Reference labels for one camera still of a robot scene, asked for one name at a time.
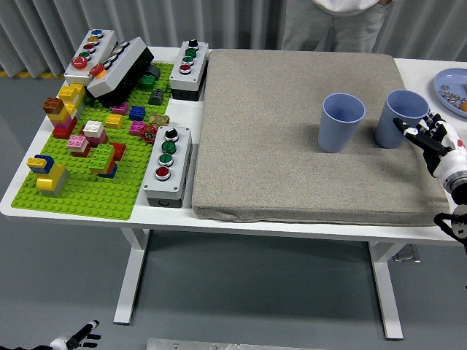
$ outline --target table leg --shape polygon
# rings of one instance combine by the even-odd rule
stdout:
[[[120,297],[118,298],[114,323],[130,324],[150,231],[126,227],[122,227],[121,230],[131,245],[131,251],[126,266],[125,277],[123,278]]]
[[[393,284],[387,261],[397,254],[405,244],[369,243],[374,280],[377,284],[379,307],[385,328],[386,339],[402,340],[401,321],[395,304]]]

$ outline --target floor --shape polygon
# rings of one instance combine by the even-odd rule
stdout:
[[[0,195],[59,79],[0,78]],[[130,246],[114,228],[13,222],[0,215],[0,344],[31,349],[97,319],[99,349],[149,338],[313,349],[465,349],[467,256],[418,246],[391,262],[403,341],[386,341],[360,242],[152,233],[129,326],[112,323]]]

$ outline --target blue plate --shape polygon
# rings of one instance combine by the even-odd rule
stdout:
[[[459,95],[460,98],[467,98],[467,69],[446,69],[444,71],[440,71],[435,76],[434,80],[434,88],[436,96],[438,96],[438,100],[440,100],[440,102],[446,108],[448,108],[448,110],[453,111],[455,114],[458,114],[461,117],[467,118],[467,112],[461,111],[459,108],[454,107],[439,94],[441,86],[444,84],[449,85],[449,91],[454,93],[454,95]]]

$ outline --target blue cup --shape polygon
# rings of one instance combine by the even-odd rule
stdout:
[[[401,118],[407,125],[415,127],[429,111],[428,102],[422,96],[409,90],[394,90],[387,95],[374,139],[384,148],[399,147],[405,137],[393,119]]]
[[[333,93],[326,97],[318,133],[320,148],[329,153],[342,151],[365,113],[363,102],[348,93]]]

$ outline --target gray cushion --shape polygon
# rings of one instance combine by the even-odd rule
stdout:
[[[422,152],[383,149],[374,131],[387,94],[404,88],[388,55],[213,50],[193,210],[234,222],[433,225],[449,209]],[[317,144],[324,98],[350,93],[366,117],[340,153]]]

